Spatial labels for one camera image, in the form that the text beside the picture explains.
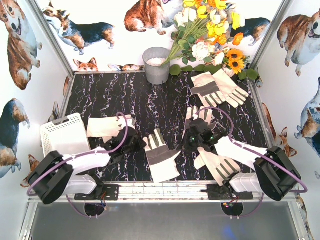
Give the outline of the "white grey work glove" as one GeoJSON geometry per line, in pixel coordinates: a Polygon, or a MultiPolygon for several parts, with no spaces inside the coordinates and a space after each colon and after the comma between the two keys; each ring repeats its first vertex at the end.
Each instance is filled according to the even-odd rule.
{"type": "Polygon", "coordinates": [[[186,131],[190,128],[190,122],[197,119],[204,120],[211,130],[213,130],[217,126],[216,122],[212,122],[212,120],[214,119],[212,109],[206,109],[204,106],[201,106],[200,108],[198,108],[197,106],[189,106],[186,111],[182,136],[184,136],[186,131]]]}

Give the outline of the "grey palm work glove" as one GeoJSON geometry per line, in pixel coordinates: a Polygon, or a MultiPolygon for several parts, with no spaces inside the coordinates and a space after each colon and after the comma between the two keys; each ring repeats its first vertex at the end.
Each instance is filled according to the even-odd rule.
{"type": "Polygon", "coordinates": [[[192,95],[198,95],[204,107],[217,107],[226,101],[210,72],[204,72],[191,77],[192,95]]]}
{"type": "Polygon", "coordinates": [[[181,151],[169,149],[159,128],[144,137],[143,141],[146,143],[144,150],[154,183],[170,181],[180,176],[176,158],[181,151]]]}

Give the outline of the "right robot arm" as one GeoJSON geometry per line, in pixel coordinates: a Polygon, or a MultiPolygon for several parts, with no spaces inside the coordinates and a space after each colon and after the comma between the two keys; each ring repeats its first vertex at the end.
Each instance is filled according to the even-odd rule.
{"type": "Polygon", "coordinates": [[[281,148],[230,140],[225,132],[214,132],[214,127],[201,118],[189,117],[180,148],[198,152],[194,167],[207,167],[218,186],[231,195],[257,192],[281,201],[300,182],[300,174],[281,148]]]}

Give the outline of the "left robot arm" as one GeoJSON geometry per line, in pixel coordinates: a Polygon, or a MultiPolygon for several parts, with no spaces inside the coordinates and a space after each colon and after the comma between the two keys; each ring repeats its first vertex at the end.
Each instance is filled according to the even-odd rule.
{"type": "Polygon", "coordinates": [[[75,195],[77,200],[97,200],[108,194],[107,186],[88,174],[89,170],[114,165],[124,156],[142,151],[146,143],[132,127],[101,146],[75,155],[54,150],[27,177],[29,196],[38,196],[45,205],[62,196],[75,195]]]}

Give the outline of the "white perforated storage basket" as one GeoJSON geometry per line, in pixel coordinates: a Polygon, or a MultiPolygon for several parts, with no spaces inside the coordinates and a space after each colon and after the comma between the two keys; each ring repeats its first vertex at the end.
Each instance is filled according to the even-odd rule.
{"type": "Polygon", "coordinates": [[[91,150],[85,125],[79,113],[62,117],[40,127],[43,155],[52,151],[62,155],[80,154],[91,150]]]}

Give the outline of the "back right white work glove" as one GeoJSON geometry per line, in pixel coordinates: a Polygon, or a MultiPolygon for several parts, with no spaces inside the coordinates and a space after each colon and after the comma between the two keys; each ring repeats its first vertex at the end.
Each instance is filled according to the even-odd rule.
{"type": "Polygon", "coordinates": [[[229,103],[233,108],[243,105],[246,99],[249,97],[249,94],[235,84],[234,81],[222,69],[213,74],[212,77],[216,82],[220,92],[223,94],[226,102],[229,103]]]}

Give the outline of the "grey metal bucket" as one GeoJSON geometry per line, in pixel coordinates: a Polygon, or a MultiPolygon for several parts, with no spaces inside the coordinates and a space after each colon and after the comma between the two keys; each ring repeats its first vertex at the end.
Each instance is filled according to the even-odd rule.
{"type": "Polygon", "coordinates": [[[169,79],[170,51],[164,47],[148,48],[142,55],[146,78],[153,85],[162,85],[169,79]]]}

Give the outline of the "artificial flower bouquet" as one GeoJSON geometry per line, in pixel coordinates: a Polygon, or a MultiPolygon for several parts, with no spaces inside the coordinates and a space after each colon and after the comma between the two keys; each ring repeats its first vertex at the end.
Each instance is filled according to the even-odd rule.
{"type": "Polygon", "coordinates": [[[203,62],[200,69],[209,72],[222,67],[240,80],[258,78],[258,72],[248,67],[249,56],[237,48],[248,31],[257,27],[237,12],[235,4],[227,0],[185,0],[173,22],[173,44],[161,66],[180,59],[184,65],[203,62]]]}

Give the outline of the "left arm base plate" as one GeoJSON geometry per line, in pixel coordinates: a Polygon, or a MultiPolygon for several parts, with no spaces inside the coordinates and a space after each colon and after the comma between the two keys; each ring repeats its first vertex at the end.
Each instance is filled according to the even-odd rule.
{"type": "Polygon", "coordinates": [[[98,185],[90,194],[78,193],[74,195],[76,201],[117,201],[119,197],[118,184],[98,185]]]}

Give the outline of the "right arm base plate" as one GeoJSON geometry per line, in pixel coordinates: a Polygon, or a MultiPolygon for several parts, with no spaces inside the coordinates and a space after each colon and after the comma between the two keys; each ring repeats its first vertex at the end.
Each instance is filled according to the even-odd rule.
{"type": "Polygon", "coordinates": [[[239,200],[252,200],[254,198],[252,192],[232,192],[228,188],[221,187],[217,184],[207,184],[205,192],[208,195],[208,199],[213,200],[233,200],[238,198],[239,200]]]}

